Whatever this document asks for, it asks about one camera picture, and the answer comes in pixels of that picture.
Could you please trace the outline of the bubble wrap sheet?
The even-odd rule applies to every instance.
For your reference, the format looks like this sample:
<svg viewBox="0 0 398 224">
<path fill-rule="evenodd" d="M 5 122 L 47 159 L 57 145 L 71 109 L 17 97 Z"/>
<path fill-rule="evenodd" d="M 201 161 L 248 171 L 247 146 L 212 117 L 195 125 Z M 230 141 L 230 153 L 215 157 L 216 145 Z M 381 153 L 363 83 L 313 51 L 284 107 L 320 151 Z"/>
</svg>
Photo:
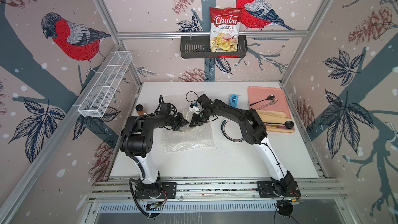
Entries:
<svg viewBox="0 0 398 224">
<path fill-rule="evenodd" d="M 166 95 L 163 98 L 165 102 L 174 104 L 178 112 L 183 114 L 184 119 L 191 121 L 194 113 L 189 108 L 191 103 L 197 101 L 195 93 Z M 164 153 L 213 147 L 215 145 L 211 124 L 209 123 L 194 128 L 186 125 L 179 131 L 173 131 L 170 128 L 164 129 L 161 141 Z"/>
</svg>

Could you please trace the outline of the dark rimmed plate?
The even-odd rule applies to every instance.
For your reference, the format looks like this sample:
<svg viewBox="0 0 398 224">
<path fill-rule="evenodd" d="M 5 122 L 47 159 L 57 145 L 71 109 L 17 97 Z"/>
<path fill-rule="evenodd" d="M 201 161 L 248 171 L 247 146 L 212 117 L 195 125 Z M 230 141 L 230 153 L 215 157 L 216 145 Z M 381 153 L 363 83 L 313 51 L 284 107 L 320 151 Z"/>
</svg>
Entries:
<svg viewBox="0 0 398 224">
<path fill-rule="evenodd" d="M 235 143 L 245 142 L 239 124 L 230 119 L 225 119 L 222 122 L 221 132 L 224 135 L 224 137 L 231 142 Z"/>
</svg>

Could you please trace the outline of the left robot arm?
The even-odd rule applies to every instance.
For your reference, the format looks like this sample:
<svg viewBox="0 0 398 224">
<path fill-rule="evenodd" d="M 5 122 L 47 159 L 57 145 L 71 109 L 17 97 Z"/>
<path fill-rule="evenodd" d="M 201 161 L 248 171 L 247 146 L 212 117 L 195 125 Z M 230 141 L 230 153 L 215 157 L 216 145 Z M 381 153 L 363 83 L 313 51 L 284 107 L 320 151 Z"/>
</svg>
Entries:
<svg viewBox="0 0 398 224">
<path fill-rule="evenodd" d="M 132 159 L 140 172 L 139 178 L 132 179 L 134 193 L 156 199 L 163 193 L 160 172 L 155 168 L 150 152 L 153 146 L 153 132 L 157 128 L 179 131 L 189 122 L 182 113 L 176 115 L 144 114 L 129 117 L 121 133 L 120 150 Z"/>
</svg>

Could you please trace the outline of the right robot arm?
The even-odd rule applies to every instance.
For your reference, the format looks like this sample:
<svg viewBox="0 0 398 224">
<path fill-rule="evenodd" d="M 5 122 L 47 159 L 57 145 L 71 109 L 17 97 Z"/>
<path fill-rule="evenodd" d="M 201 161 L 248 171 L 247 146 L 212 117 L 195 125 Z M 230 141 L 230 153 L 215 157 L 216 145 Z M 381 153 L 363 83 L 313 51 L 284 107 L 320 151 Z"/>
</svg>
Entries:
<svg viewBox="0 0 398 224">
<path fill-rule="evenodd" d="M 266 126 L 256 110 L 242 110 L 218 99 L 212 101 L 206 94 L 199 96 L 197 102 L 202 111 L 193 115 L 190 122 L 191 128 L 208 123 L 210 116 L 225 117 L 237 123 L 243 139 L 248 144 L 254 145 L 261 154 L 263 163 L 271 176 L 275 194 L 281 197 L 301 197 L 297 182 L 274 152 L 268 139 Z"/>
</svg>

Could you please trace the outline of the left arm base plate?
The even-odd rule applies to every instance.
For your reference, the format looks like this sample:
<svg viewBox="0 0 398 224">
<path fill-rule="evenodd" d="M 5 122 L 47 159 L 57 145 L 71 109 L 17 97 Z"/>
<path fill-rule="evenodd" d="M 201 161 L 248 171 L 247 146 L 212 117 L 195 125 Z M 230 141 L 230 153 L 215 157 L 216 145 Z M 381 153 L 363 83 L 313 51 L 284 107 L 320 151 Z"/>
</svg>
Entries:
<svg viewBox="0 0 398 224">
<path fill-rule="evenodd" d="M 175 199 L 176 197 L 176 182 L 143 184 L 137 183 L 134 186 L 134 193 L 138 200 L 164 200 Z"/>
</svg>

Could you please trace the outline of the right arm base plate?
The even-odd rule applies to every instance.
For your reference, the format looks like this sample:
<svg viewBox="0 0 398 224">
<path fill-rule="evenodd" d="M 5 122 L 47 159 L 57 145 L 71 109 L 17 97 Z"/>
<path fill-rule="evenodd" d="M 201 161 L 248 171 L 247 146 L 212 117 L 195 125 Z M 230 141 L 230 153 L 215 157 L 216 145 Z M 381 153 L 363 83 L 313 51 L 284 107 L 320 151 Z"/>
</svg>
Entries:
<svg viewBox="0 0 398 224">
<path fill-rule="evenodd" d="M 258 181 L 257 191 L 261 198 L 300 198 L 302 196 L 296 181 L 294 181 L 290 187 L 283 186 L 282 184 L 275 183 L 273 181 Z"/>
</svg>

